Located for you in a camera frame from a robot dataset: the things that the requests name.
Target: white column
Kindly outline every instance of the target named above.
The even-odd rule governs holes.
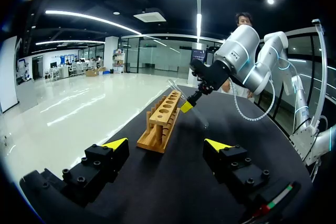
[[[16,36],[2,42],[0,48],[0,104],[2,111],[17,103],[15,71]]]
[[[118,49],[118,37],[110,36],[105,38],[105,48],[104,48],[104,66],[106,70],[112,69],[112,57],[113,51]]]

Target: white floor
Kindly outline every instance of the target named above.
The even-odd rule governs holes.
[[[48,168],[61,178],[91,144],[102,144],[168,88],[171,77],[149,74],[78,76],[34,83],[38,105],[0,116],[7,135],[2,163],[18,184],[27,173]],[[174,78],[186,85],[185,79]]]

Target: window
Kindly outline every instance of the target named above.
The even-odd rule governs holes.
[[[310,36],[288,39],[289,55],[312,55]]]

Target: black ceiling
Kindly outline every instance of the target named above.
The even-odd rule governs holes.
[[[106,36],[124,36],[133,33],[104,23],[71,16],[46,15],[45,10],[66,10],[104,18],[146,33],[178,33],[196,35],[196,0],[31,0],[20,1],[25,11],[14,13],[12,34],[22,34],[25,50],[22,57],[32,51],[55,47],[53,44],[36,46],[46,40],[89,39],[104,40]],[[167,22],[144,23],[133,15],[150,8],[159,9]],[[263,37],[267,33],[311,26],[318,18],[314,0],[276,0],[269,6],[265,0],[202,0],[201,36],[226,38],[236,27],[235,14],[250,12],[253,25]]]

